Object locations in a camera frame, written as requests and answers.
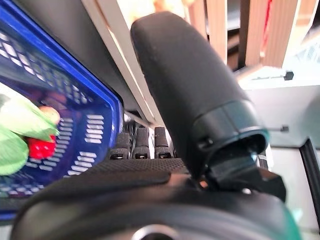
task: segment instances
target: plush toy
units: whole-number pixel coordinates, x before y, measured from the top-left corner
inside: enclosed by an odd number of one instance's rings
[[[38,108],[29,99],[0,82],[0,176],[19,171],[28,155],[47,158],[55,151],[59,113]]]
[[[49,118],[54,124],[58,124],[60,121],[59,113],[50,106],[41,106],[39,109],[44,115]],[[43,141],[36,138],[29,137],[27,139],[29,147],[29,156],[34,159],[44,159],[51,157],[56,148],[56,136],[50,136],[51,141]]]

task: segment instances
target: black metal frame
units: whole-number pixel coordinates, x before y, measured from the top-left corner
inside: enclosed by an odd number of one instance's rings
[[[299,147],[299,151],[309,183],[316,219],[320,228],[320,163],[316,149],[310,138]]]

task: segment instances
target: red artificial fruit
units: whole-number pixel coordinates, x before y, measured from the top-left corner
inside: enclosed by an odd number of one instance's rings
[[[50,136],[52,141],[43,141],[36,138],[28,138],[29,156],[34,159],[51,157],[56,148],[56,136]]]

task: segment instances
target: green artificial leaf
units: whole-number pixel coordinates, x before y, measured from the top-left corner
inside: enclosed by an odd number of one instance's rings
[[[19,171],[28,159],[28,145],[14,132],[0,125],[0,176]]]
[[[0,83],[0,125],[30,138],[51,141],[56,125],[29,99]]]

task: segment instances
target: white wall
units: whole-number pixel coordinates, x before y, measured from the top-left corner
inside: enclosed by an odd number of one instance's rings
[[[8,240],[11,226],[0,226],[0,240]]]
[[[286,205],[295,216],[305,240],[320,240],[319,226],[310,188],[298,149],[272,148],[272,171],[281,175],[286,186]]]

